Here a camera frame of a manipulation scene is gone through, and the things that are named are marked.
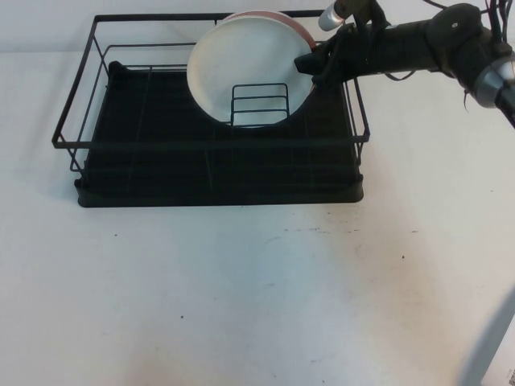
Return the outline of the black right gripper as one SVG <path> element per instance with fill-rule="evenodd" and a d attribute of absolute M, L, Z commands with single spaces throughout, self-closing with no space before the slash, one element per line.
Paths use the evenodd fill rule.
<path fill-rule="evenodd" d="M 295 59 L 302 74 L 311 75 L 319 89 L 329 89 L 359 76 L 387 73 L 379 58 L 379 43 L 389 22 L 345 24 L 311 53 Z"/>

